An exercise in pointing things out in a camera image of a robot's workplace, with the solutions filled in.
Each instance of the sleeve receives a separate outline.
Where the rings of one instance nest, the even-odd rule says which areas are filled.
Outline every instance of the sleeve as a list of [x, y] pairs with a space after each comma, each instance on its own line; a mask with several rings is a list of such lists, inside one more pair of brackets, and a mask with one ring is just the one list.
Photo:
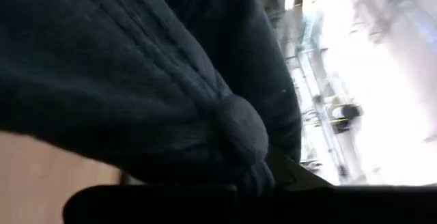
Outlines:
[[274, 186], [258, 112], [165, 0], [0, 0], [0, 130], [146, 181]]
[[260, 114], [270, 145], [300, 160], [294, 85], [259, 0], [166, 0], [232, 92]]

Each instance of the dark hoodie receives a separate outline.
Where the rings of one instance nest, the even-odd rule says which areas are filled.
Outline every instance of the dark hoodie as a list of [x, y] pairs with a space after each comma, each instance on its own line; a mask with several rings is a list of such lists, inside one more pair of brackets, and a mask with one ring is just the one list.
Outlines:
[[148, 182], [274, 186], [300, 112], [258, 0], [0, 0], [0, 129]]

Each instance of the wooden surface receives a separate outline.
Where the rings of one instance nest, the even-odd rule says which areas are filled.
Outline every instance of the wooden surface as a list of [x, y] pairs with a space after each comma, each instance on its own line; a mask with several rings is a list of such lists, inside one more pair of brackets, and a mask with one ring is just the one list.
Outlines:
[[72, 194], [115, 184], [118, 173], [30, 137], [0, 132], [0, 223], [62, 223], [62, 207]]

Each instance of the beige wall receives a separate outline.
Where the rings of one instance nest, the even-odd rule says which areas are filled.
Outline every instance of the beige wall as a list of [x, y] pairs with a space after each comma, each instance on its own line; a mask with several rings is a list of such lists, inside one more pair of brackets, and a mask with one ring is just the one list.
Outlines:
[[118, 170], [30, 137], [0, 132], [0, 223], [58, 224], [78, 190], [118, 181]]

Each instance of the blurry background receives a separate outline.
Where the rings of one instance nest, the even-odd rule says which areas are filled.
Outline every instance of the blurry background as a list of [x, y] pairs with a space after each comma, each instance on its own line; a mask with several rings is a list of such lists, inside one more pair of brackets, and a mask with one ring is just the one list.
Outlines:
[[333, 184], [437, 183], [433, 0], [262, 2], [298, 92], [303, 165]]

